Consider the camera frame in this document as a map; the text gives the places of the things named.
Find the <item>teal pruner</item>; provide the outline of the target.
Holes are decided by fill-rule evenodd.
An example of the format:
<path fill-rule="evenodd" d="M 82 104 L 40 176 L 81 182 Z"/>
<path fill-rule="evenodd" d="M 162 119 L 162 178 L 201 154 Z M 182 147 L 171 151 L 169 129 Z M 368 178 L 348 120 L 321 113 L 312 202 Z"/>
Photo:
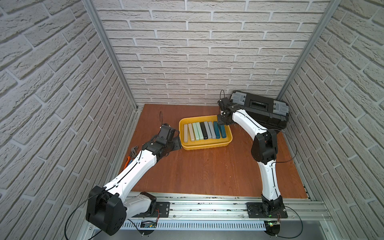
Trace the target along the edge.
<path fill-rule="evenodd" d="M 220 125 L 220 133 L 221 133 L 221 136 L 223 139 L 225 139 L 227 137 L 225 125 Z"/>
<path fill-rule="evenodd" d="M 221 138 L 221 134 L 220 134 L 220 128 L 219 128 L 218 122 L 214 121 L 213 125 L 214 125 L 214 131 L 215 131 L 216 139 L 220 139 Z"/>

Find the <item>grey pruner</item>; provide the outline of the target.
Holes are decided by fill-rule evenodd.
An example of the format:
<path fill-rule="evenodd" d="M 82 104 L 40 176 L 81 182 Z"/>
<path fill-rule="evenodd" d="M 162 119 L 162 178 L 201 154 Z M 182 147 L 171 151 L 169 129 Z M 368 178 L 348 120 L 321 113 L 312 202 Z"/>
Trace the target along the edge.
<path fill-rule="evenodd" d="M 210 132 L 211 132 L 211 135 L 212 135 L 212 139 L 216 139 L 216 132 L 215 132 L 215 129 L 214 129 L 214 124 L 213 122 L 208 122 L 209 124 L 209 128 L 210 128 Z"/>
<path fill-rule="evenodd" d="M 208 139 L 212 139 L 212 134 L 211 134 L 211 130 L 210 130 L 208 122 L 205 121 L 204 124 L 205 124 L 205 128 L 206 128 Z"/>

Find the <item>black folding pruner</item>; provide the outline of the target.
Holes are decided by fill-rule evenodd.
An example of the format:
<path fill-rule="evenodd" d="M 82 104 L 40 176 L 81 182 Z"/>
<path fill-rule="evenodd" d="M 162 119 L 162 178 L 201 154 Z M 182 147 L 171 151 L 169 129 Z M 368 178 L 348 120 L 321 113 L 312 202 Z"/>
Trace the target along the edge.
<path fill-rule="evenodd" d="M 208 133 L 207 133 L 207 130 L 206 130 L 205 123 L 204 122 L 200 122 L 200 126 L 201 126 L 201 130 L 202 130 L 203 138 L 204 138 L 204 140 L 207 140 L 208 139 Z"/>

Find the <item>yellow plastic tray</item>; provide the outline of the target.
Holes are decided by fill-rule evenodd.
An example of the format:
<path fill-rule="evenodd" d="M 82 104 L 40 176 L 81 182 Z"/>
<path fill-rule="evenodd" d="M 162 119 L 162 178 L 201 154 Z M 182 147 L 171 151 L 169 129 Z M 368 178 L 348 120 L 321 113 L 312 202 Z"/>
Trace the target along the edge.
<path fill-rule="evenodd" d="M 182 142 L 182 147 L 185 150 L 201 150 L 201 149 L 209 149 L 209 148 L 218 148 L 218 147 L 225 147 L 229 145 L 233 140 L 233 134 L 231 131 L 231 128 L 229 126 L 226 127 L 226 133 L 227 137 L 225 139 L 207 139 L 207 140 L 199 140 L 191 142 L 190 135 L 188 135 L 188 142 L 184 143 L 184 125 L 189 123 L 197 123 L 197 122 L 214 122 L 217 121 L 217 116 L 201 116 L 201 117 L 191 117 L 191 118 L 184 118 L 179 121 L 179 131 L 180 131 L 180 139 Z"/>

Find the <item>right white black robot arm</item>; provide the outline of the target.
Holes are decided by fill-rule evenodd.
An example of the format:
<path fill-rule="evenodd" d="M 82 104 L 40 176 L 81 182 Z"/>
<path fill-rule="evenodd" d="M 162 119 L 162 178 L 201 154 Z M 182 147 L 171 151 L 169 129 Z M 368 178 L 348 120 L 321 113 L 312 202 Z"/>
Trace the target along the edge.
<path fill-rule="evenodd" d="M 263 127 L 242 109 L 242 106 L 232 103 L 228 98 L 218 100 L 218 105 L 221 111 L 218 115 L 219 125 L 238 124 L 253 139 L 251 155 L 259 165 L 263 187 L 261 213 L 266 217 L 287 218 L 287 210 L 277 181 L 276 131 Z"/>

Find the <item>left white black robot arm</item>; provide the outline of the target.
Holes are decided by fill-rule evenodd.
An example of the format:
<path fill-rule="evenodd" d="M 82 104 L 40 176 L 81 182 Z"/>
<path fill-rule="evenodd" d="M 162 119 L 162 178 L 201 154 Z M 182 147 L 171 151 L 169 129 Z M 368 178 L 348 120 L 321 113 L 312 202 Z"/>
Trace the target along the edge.
<path fill-rule="evenodd" d="M 144 174 L 170 152 L 181 149 L 181 140 L 175 136 L 177 130 L 163 124 L 160 131 L 147 143 L 136 158 L 113 180 L 103 187 L 96 186 L 89 192 L 86 220 L 101 231 L 112 236 L 126 219 L 155 214 L 157 198 L 141 192 L 134 198 L 127 196 Z"/>

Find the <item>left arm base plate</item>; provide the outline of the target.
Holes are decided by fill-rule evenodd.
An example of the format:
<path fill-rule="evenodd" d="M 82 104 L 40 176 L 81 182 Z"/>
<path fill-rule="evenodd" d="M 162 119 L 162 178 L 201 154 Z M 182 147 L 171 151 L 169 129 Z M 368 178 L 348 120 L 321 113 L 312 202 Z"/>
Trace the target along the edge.
<path fill-rule="evenodd" d="M 135 216 L 135 218 L 168 218 L 170 213 L 170 202 L 156 202 L 155 206 L 150 206 L 150 209 Z"/>

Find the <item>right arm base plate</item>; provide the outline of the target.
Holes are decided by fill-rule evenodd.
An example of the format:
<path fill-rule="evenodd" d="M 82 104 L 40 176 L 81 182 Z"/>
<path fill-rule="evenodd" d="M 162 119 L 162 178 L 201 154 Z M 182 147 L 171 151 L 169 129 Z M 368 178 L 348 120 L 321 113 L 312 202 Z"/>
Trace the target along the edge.
<path fill-rule="evenodd" d="M 246 203 L 250 219 L 256 218 L 288 218 L 284 204 Z"/>

